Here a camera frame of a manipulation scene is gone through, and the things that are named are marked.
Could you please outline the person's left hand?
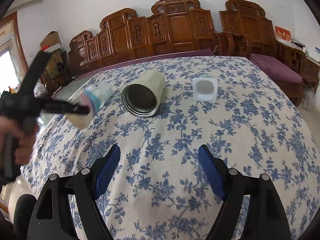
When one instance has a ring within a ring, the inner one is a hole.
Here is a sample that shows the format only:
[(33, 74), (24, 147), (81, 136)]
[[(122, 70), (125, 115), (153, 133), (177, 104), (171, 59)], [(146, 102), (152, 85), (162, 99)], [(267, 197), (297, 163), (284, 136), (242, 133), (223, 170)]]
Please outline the person's left hand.
[(17, 166), (27, 165), (30, 161), (38, 132), (39, 126), (36, 124), (33, 133), (25, 135), (15, 120), (1, 116), (1, 151), (4, 147), (5, 136), (7, 134), (12, 135), (18, 139), (18, 146), (14, 153), (15, 164)]

